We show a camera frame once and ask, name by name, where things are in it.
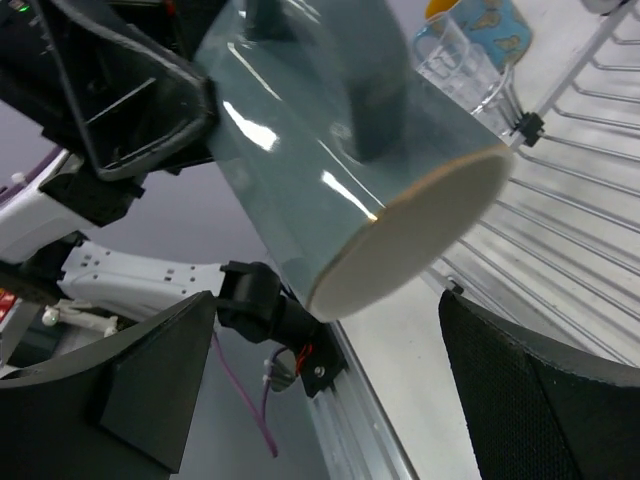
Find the clear faceted glass front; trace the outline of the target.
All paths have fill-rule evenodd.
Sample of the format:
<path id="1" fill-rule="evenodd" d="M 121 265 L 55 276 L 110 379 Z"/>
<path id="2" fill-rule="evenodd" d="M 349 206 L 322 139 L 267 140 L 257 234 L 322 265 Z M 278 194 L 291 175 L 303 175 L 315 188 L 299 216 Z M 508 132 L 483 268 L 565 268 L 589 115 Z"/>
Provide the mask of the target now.
<path id="1" fill-rule="evenodd" d="M 504 139 L 512 130 L 506 106 L 511 73 L 501 73 L 450 14 L 438 13 L 413 37 L 416 71 Z"/>

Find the blue butterfly ceramic mug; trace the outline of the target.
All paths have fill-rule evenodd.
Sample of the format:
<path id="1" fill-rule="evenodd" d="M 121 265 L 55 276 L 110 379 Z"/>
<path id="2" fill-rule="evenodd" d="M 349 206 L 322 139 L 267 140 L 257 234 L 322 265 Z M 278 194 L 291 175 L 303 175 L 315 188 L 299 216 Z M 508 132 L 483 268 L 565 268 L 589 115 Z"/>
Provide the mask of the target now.
<path id="1" fill-rule="evenodd" d="M 434 20 L 444 12 L 472 43 L 484 48 L 499 71 L 516 64 L 531 46 L 533 32 L 513 1 L 429 1 L 425 18 Z"/>

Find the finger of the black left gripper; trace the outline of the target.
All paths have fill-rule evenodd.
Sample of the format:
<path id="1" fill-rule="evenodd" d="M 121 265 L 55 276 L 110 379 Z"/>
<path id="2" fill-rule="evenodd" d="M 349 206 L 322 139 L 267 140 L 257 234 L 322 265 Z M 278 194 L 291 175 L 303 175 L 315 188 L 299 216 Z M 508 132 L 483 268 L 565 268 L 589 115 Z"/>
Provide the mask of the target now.
<path id="1" fill-rule="evenodd" d="M 97 176 L 157 170 L 215 123 L 172 1 L 36 1 L 66 103 Z"/>

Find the grey faceted ceramic mug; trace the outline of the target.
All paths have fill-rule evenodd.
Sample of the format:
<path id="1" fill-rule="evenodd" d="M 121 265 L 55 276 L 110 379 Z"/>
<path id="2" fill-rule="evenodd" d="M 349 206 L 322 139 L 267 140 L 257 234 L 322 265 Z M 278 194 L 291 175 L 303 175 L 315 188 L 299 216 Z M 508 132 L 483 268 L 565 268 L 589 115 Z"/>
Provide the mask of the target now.
<path id="1" fill-rule="evenodd" d="M 216 164 L 323 322 L 417 277 L 510 176 L 510 148 L 412 68 L 384 1 L 230 1 L 195 61 Z"/>

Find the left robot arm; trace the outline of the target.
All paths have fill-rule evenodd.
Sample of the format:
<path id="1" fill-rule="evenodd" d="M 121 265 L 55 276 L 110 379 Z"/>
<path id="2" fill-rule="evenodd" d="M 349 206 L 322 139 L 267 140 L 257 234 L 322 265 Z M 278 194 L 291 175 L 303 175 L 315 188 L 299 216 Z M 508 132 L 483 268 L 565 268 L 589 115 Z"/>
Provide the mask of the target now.
<path id="1" fill-rule="evenodd" d="M 128 212 L 154 171 L 209 163 L 215 87 L 193 65 L 221 1 L 5 1 L 1 98 L 78 157 L 43 193 L 88 225 Z"/>

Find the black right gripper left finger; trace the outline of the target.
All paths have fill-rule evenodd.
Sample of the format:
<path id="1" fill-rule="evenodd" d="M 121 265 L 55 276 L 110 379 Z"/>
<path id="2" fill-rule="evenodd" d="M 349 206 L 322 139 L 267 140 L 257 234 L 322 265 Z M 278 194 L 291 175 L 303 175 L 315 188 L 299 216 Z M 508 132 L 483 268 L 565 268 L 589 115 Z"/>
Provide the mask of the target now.
<path id="1" fill-rule="evenodd" d="M 180 469 L 212 336 L 200 292 L 1 380 L 4 479 L 167 479 Z"/>

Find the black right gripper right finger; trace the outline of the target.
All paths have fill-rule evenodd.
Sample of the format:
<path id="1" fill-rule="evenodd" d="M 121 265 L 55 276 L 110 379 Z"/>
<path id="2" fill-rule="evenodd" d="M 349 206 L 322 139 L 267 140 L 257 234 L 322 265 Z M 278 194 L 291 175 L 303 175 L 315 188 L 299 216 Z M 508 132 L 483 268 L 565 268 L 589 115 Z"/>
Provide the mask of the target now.
<path id="1" fill-rule="evenodd" d="M 446 291 L 438 315 L 484 479 L 636 479 L 639 370 Z"/>

